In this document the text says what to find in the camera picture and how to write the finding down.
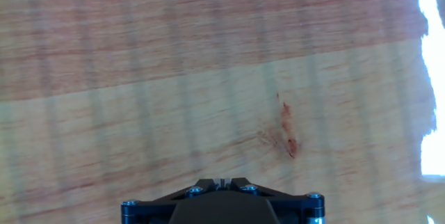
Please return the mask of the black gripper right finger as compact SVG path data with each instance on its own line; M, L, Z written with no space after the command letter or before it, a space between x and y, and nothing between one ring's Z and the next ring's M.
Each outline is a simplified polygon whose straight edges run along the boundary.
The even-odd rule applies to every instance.
M244 177L222 179L222 189L266 199L280 223L325 224L325 197L321 193L291 195L253 184Z

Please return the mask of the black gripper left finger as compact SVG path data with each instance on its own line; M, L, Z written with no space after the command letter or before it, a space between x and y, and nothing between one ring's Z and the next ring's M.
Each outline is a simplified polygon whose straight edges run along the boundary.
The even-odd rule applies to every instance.
M126 200L120 205L121 224L149 223L153 216L172 214L182 200L218 191L222 186L222 179L199 179L192 186L152 201Z

